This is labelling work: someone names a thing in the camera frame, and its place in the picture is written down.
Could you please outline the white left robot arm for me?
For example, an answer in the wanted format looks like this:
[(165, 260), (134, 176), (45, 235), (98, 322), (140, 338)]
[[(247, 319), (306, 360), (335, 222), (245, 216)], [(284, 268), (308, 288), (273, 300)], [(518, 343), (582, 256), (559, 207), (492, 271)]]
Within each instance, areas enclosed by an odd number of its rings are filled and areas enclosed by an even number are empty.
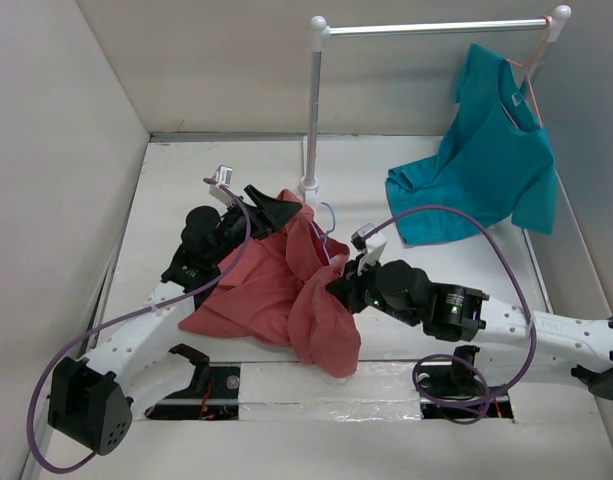
[(211, 186), (226, 211), (200, 206), (188, 213), (181, 244), (143, 312), (82, 358), (57, 363), (48, 410), (53, 429), (107, 455), (148, 407), (171, 393), (194, 397), (206, 390), (209, 373), (201, 364), (207, 358), (177, 341), (178, 324), (202, 305), (253, 240), (280, 231), (302, 208), (251, 185), (244, 191), (248, 203), (224, 186)]

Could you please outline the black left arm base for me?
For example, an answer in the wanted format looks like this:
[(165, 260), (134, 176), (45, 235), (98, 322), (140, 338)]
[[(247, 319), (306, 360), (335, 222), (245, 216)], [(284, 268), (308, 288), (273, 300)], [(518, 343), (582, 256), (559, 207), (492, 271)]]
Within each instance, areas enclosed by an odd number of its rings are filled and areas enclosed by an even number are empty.
[(210, 358), (188, 345), (169, 350), (194, 367), (188, 385), (145, 411), (149, 420), (230, 421), (239, 419), (241, 365), (212, 364)]

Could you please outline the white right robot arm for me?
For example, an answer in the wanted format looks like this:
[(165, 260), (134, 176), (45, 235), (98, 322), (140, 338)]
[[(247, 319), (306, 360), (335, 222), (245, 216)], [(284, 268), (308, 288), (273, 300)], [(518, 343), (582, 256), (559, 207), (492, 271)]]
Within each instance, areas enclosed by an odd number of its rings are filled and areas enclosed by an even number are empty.
[(555, 375), (613, 401), (613, 314), (582, 320), (527, 313), (477, 289), (433, 283), (403, 260), (364, 269), (351, 261), (326, 290), (352, 314), (372, 307), (439, 341), (506, 345), (530, 359), (547, 357)]

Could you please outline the red t shirt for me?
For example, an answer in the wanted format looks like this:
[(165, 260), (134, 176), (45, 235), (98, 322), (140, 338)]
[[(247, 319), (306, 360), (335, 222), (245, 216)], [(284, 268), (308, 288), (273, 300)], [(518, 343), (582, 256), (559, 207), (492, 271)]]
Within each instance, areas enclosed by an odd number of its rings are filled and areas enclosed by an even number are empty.
[(346, 244), (322, 239), (313, 209), (303, 205), (282, 230), (228, 255), (220, 265), (231, 272), (178, 327), (289, 347), (301, 363), (349, 377), (357, 370), (361, 337), (353, 316), (326, 290), (349, 257)]

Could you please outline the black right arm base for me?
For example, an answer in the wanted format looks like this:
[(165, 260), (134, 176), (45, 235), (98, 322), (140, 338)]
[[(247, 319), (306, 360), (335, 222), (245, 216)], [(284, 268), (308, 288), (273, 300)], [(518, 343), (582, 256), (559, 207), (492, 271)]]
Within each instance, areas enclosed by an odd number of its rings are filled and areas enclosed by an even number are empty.
[[(423, 361), (417, 364), (418, 373), (413, 378), (423, 392), (449, 402), (472, 401), (485, 394), (485, 388), (478, 376), (464, 363), (448, 356)], [(472, 422), (478, 414), (485, 418), (513, 420), (510, 398), (497, 397), (487, 409), (484, 405), (470, 407), (469, 411), (455, 407), (443, 407), (422, 397), (420, 413), (423, 420), (448, 420), (457, 423)]]

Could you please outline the blue wire hanger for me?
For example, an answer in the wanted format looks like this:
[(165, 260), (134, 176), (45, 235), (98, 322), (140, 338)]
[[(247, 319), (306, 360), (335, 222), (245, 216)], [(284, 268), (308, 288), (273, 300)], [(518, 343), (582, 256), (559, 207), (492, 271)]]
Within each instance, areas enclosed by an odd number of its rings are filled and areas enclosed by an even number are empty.
[(328, 230), (323, 230), (314, 219), (309, 221), (309, 225), (311, 227), (311, 233), (314, 237), (314, 248), (317, 257), (320, 261), (325, 265), (335, 265), (340, 264), (343, 260), (343, 255), (341, 253), (336, 253), (332, 255), (329, 252), (328, 242), (330, 240), (330, 235), (336, 229), (336, 216), (332, 206), (327, 202), (321, 202), (322, 206), (325, 206), (331, 217), (331, 227)]

